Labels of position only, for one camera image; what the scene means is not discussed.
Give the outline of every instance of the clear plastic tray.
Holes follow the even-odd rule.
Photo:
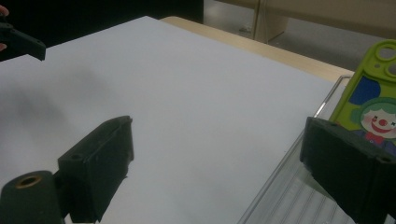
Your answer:
[[[335,83],[314,117],[328,119],[351,76]],[[300,162],[303,133],[276,167],[238,224],[353,224],[355,223]],[[386,224],[395,220],[388,216]]]

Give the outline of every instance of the white table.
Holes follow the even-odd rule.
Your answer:
[[[107,119],[135,159],[102,223],[236,223],[332,83],[142,18],[0,63],[0,185]]]

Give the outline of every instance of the cartoon clown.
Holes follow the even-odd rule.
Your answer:
[[[351,120],[361,126],[361,130],[354,133],[396,156],[396,146],[392,142],[396,140],[395,99],[379,97],[369,100],[352,111]]]

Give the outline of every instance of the black clamp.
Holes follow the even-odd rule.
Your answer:
[[[396,158],[347,129],[308,118],[300,161],[357,223],[396,217]]]
[[[132,120],[102,123],[58,159],[59,171],[37,171],[8,182],[0,198],[0,223],[64,224],[101,220],[134,159]]]
[[[7,44],[8,47],[29,54],[38,60],[46,59],[46,45],[43,42],[14,29],[3,15],[0,14],[0,16],[4,20],[0,22],[0,43]]]

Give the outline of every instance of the phone case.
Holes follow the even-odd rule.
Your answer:
[[[396,40],[369,48],[330,121],[396,156]]]

